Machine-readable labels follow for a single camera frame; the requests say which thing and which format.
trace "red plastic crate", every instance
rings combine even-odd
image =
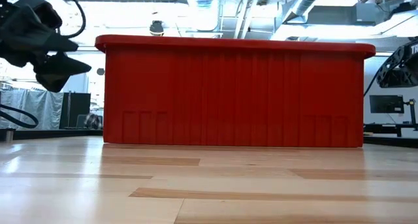
[[[361,147],[369,44],[103,35],[104,141]]]

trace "wooden floor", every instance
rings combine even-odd
[[[418,223],[418,150],[0,144],[0,223]]]

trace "ceiling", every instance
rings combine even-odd
[[[73,2],[48,1],[63,18],[62,33],[74,33],[81,26],[80,12]],[[86,30],[74,38],[81,46],[94,46],[96,36],[102,34],[150,35],[149,27],[153,20],[163,21],[165,36],[233,39],[240,38],[244,33],[245,39],[285,40],[298,37],[299,41],[366,42],[374,44],[378,51],[396,50],[408,41],[408,36],[418,36],[418,29],[412,29],[418,25],[418,19],[415,19],[417,14],[412,14],[414,19],[406,22],[399,20],[404,25],[395,25],[390,28],[390,32],[376,30],[377,25],[383,23],[384,17],[388,17],[390,11],[387,10],[396,8],[399,1],[391,6],[385,3],[396,0],[365,2],[373,5],[374,10],[371,12],[368,8],[364,13],[370,14],[370,17],[381,17],[380,22],[372,25],[333,24],[334,20],[341,18],[341,13],[330,11],[341,12],[344,9],[342,7],[355,7],[361,0],[315,0],[315,7],[308,13],[308,21],[310,18],[327,20],[325,25],[278,23],[278,18],[292,0],[79,1],[87,17]]]

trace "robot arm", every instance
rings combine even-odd
[[[379,68],[376,81],[381,88],[418,86],[418,39],[399,47]]]
[[[56,32],[62,20],[47,1],[0,4],[0,57],[17,67],[32,64],[37,81],[53,92],[61,91],[70,76],[90,71],[89,65],[65,54],[78,45]],[[50,51],[57,54],[49,56]]]

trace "ceiling duct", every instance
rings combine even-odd
[[[283,18],[283,22],[295,20],[295,22],[305,23],[309,11],[314,7],[315,1],[316,0],[293,0],[286,16]]]
[[[415,4],[416,0],[391,0],[380,5],[314,6],[305,24],[281,25],[270,39],[286,40],[290,36],[344,40],[416,37],[418,30],[414,27],[418,26],[418,10],[412,6]]]
[[[217,29],[221,0],[187,0],[191,9],[191,19],[198,31]]]

